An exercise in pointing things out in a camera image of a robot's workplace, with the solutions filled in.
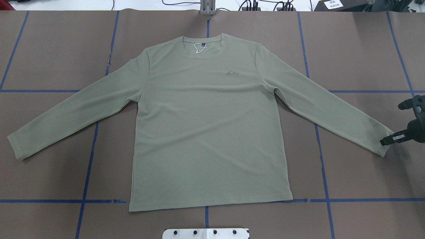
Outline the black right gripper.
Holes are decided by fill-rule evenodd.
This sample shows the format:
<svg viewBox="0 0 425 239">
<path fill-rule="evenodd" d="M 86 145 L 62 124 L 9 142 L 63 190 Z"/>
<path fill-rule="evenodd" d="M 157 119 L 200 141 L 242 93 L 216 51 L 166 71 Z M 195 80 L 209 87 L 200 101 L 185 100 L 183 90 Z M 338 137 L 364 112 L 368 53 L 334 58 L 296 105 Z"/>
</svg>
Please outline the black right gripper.
<svg viewBox="0 0 425 239">
<path fill-rule="evenodd" d="M 382 146 L 403 143 L 414 140 L 418 143 L 425 142 L 425 124 L 424 124 L 424 95 L 416 95 L 398 104 L 398 109 L 413 109 L 416 119 L 408 123 L 407 129 L 388 135 L 380 140 Z"/>
</svg>

